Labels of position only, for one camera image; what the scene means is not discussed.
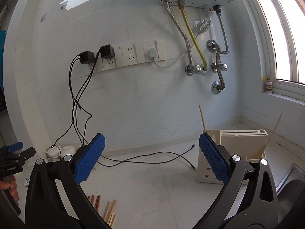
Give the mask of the left hand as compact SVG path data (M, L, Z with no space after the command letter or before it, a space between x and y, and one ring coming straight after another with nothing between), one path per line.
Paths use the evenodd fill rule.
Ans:
M11 176L10 181L0 180L0 190L10 190L10 195L13 197L13 199L18 202L20 200L20 197L18 195L17 191L17 183L16 178L14 175Z

